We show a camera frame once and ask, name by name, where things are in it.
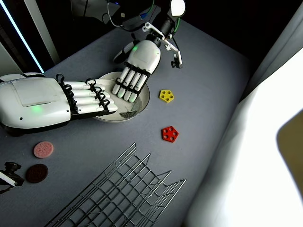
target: metal wire basket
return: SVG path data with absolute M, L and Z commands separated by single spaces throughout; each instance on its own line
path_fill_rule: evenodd
M 151 227 L 186 179 L 164 180 L 171 171 L 155 175 L 130 146 L 103 173 L 61 210 L 46 226 Z

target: pink cookie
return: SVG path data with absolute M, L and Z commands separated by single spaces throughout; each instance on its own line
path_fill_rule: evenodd
M 39 158 L 50 157 L 53 153 L 53 145 L 50 142 L 43 141 L 38 143 L 34 148 L 34 155 Z

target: gray table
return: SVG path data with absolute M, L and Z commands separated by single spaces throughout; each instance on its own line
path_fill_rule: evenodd
M 123 68 L 112 59 L 131 40 L 129 33 L 115 29 L 48 70 L 46 76 L 62 73 L 67 80 L 83 81 Z M 45 225 L 134 141 L 138 157 L 151 153 L 149 167 L 155 173 L 172 170 L 166 182 L 187 179 L 155 226 L 181 224 L 242 95 L 250 68 L 242 55 L 184 21 L 176 40 L 184 68 L 173 69 L 172 53 L 162 48 L 161 62 L 147 83 L 150 102 L 131 121 L 78 120 L 19 138 L 0 130 L 1 169 L 5 161 L 21 164 L 21 176 L 34 164 L 49 168 L 41 183 L 25 182 L 0 195 L 0 226 Z M 161 89 L 172 90 L 175 100 L 169 104 L 159 100 Z M 170 125 L 179 131 L 175 143 L 161 139 L 161 129 Z M 33 147 L 43 140 L 54 144 L 54 153 L 47 159 L 35 158 Z

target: green cable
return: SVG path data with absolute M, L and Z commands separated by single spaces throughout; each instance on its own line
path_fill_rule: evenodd
M 151 10 L 152 10 L 152 8 L 153 8 L 154 3 L 155 3 L 155 0 L 152 0 L 152 5 L 151 5 L 150 9 L 148 10 L 148 12 L 147 12 L 146 14 L 149 14 L 149 13 L 151 12 Z
M 177 25 L 176 25 L 176 28 L 174 30 L 174 33 L 177 32 L 178 28 L 179 28 L 179 24 L 180 24 L 180 18 L 177 19 Z

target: pentagon block with holes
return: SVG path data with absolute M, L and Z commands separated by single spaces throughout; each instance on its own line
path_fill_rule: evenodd
M 171 142 L 171 143 L 175 142 L 178 135 L 179 135 L 179 133 L 173 126 L 162 129 L 162 139 L 164 139 L 168 142 Z
M 171 90 L 161 90 L 159 99 L 163 100 L 166 103 L 169 103 L 174 100 L 174 98 L 174 94 Z

